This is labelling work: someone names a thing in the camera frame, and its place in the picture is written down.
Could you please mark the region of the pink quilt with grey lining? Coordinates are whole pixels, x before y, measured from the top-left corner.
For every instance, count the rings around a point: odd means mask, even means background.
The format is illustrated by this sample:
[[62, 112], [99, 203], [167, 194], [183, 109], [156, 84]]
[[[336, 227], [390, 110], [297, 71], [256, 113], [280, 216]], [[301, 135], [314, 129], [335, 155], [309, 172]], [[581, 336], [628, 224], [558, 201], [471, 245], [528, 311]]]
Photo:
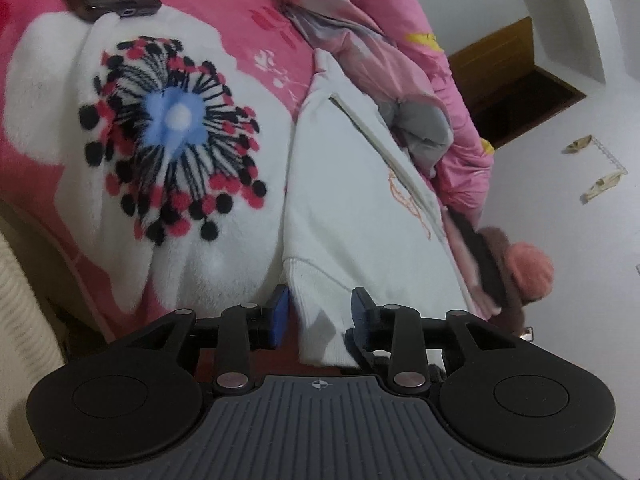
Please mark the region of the pink quilt with grey lining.
[[440, 201], [480, 221], [494, 159], [418, 0], [278, 0], [311, 47], [375, 102]]

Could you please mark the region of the white t-shirt with orange bear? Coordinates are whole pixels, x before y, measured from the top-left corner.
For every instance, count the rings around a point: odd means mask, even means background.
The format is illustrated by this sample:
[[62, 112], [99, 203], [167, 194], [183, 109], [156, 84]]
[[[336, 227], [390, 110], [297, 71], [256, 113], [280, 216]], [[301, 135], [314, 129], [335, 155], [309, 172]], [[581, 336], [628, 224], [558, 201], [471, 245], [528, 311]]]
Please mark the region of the white t-shirt with orange bear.
[[328, 52], [293, 136], [283, 270], [298, 318], [299, 359], [353, 367], [344, 344], [352, 290], [444, 318], [474, 304], [454, 261], [436, 194], [398, 148], [378, 108]]

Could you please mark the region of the yellowed tape strip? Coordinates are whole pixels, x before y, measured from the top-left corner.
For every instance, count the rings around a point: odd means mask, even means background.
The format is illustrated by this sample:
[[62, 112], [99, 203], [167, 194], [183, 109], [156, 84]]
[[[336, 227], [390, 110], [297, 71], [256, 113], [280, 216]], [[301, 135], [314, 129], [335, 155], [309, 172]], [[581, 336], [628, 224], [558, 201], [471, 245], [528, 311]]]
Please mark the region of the yellowed tape strip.
[[626, 176], [626, 171], [617, 170], [600, 177], [588, 190], [580, 196], [580, 202], [585, 205], [591, 202], [594, 198], [598, 197], [602, 193], [608, 191], [610, 188], [615, 188], [620, 183], [623, 176]]
[[588, 146], [592, 143], [592, 141], [593, 141], [593, 136], [591, 134], [588, 134], [588, 136], [583, 136], [582, 138], [576, 139], [572, 143], [568, 144], [564, 148], [562, 153], [567, 155], [577, 154], [580, 151], [584, 150], [585, 148], [588, 148]]

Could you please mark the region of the pink fluffy pompom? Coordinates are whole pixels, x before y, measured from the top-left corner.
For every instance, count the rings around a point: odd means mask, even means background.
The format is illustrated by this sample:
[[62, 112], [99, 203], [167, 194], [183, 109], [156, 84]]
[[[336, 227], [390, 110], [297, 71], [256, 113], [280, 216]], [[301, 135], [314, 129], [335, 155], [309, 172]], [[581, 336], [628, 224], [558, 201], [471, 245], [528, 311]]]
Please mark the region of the pink fluffy pompom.
[[506, 248], [503, 259], [506, 270], [524, 301], [538, 301], [551, 294], [554, 266], [541, 249], [518, 242]]

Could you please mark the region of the brown wooden door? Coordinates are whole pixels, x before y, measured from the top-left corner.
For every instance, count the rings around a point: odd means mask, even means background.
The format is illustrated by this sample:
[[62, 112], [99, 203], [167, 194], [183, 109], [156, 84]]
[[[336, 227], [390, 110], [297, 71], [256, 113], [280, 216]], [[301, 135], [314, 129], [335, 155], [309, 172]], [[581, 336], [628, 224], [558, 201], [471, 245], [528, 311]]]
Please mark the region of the brown wooden door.
[[493, 148], [586, 97], [536, 64], [531, 18], [493, 32], [450, 55], [448, 61], [478, 134]]

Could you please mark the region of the black folded garment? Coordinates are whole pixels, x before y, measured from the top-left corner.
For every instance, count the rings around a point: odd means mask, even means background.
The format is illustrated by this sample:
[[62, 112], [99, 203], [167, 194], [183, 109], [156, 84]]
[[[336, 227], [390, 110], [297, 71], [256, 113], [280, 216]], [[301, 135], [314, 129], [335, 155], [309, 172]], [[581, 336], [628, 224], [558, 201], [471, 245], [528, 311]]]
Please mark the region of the black folded garment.
[[476, 259], [476, 256], [480, 254], [480, 237], [474, 230], [471, 222], [465, 217], [464, 214], [460, 214], [451, 208], [447, 209], [451, 218], [454, 219], [454, 224], [458, 227], [462, 233], [466, 246], [468, 246], [472, 256]]

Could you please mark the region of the pink floral bed sheet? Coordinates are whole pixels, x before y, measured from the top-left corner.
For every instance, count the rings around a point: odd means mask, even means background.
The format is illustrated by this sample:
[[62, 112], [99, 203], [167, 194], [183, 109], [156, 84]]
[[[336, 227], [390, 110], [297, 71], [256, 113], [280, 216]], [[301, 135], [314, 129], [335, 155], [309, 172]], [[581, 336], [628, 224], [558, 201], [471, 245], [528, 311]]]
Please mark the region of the pink floral bed sheet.
[[1, 0], [2, 200], [116, 338], [269, 297], [314, 73], [271, 0], [160, 2], [88, 23], [64, 0]]

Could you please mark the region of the brown plush toy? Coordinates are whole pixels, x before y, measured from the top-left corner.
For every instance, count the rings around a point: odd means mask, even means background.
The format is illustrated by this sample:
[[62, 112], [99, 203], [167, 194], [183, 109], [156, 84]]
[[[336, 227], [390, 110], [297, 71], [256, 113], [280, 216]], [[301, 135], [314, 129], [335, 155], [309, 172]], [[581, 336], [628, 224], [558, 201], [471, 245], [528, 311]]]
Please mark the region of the brown plush toy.
[[476, 261], [480, 267], [482, 287], [501, 309], [499, 314], [490, 318], [490, 322], [519, 337], [525, 330], [524, 308], [527, 302], [522, 299], [512, 273], [506, 267], [509, 239], [493, 226], [479, 229], [477, 235], [480, 237], [480, 254]]

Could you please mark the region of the yellowed tape strip lower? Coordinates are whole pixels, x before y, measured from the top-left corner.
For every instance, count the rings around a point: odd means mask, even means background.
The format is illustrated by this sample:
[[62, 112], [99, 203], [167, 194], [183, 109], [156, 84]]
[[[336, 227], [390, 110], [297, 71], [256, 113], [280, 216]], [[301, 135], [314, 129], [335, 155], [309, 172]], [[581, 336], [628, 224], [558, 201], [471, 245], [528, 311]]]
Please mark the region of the yellowed tape strip lower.
[[602, 193], [608, 191], [610, 188], [615, 188], [620, 183], [623, 176], [626, 176], [626, 171], [617, 170], [600, 177], [588, 190], [580, 196], [580, 202], [585, 205], [591, 202], [594, 198], [598, 197]]

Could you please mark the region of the cream knitted cloth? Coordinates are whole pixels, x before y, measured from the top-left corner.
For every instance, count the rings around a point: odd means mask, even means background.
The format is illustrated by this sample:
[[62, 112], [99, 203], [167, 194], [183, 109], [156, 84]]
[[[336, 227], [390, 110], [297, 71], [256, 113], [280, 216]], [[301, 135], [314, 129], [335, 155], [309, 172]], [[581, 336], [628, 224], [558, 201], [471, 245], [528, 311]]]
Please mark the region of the cream knitted cloth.
[[26, 400], [64, 364], [49, 297], [63, 263], [41, 232], [1, 205], [1, 477], [19, 479], [42, 455], [26, 420]]

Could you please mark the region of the yellowed tape strip upper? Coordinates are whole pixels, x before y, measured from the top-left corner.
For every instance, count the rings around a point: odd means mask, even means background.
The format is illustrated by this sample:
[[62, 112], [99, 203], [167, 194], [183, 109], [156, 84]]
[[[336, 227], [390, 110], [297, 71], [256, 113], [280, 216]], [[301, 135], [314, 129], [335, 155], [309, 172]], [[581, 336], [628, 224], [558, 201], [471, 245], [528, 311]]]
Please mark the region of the yellowed tape strip upper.
[[564, 148], [562, 153], [567, 155], [577, 154], [580, 151], [584, 150], [585, 148], [588, 148], [588, 146], [592, 143], [592, 141], [593, 141], [593, 136], [591, 134], [588, 134], [588, 136], [583, 136], [582, 138], [576, 139], [572, 143], [568, 144]]

